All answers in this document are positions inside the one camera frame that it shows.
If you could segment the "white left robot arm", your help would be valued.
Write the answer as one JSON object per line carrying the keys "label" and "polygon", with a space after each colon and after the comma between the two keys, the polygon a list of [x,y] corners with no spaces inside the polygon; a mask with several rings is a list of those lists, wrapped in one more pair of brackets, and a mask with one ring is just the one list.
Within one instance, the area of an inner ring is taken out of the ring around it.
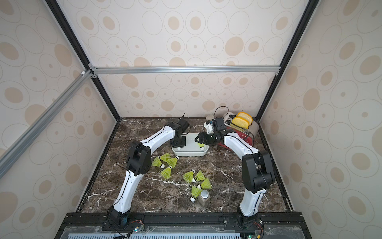
{"label": "white left robot arm", "polygon": [[158,132],[142,141],[131,142],[124,167],[125,179],[115,202],[109,207],[106,215],[109,225],[114,230],[125,229],[128,225],[132,199],[141,178],[152,166],[152,153],[167,141],[172,146],[185,146],[184,134],[189,126],[187,120],[179,119],[178,122],[166,124]]}

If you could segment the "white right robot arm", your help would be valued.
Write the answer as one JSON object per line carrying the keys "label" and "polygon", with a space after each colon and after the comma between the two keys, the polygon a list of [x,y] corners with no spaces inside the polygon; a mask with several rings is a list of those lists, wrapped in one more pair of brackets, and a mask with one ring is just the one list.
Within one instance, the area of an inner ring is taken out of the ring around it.
{"label": "white right robot arm", "polygon": [[205,131],[195,138],[195,142],[209,146],[224,144],[242,160],[242,181],[246,188],[238,207],[238,224],[249,227],[256,222],[258,208],[263,196],[275,182],[272,159],[267,151],[249,145],[239,134],[228,129],[224,118],[214,118],[204,123]]}

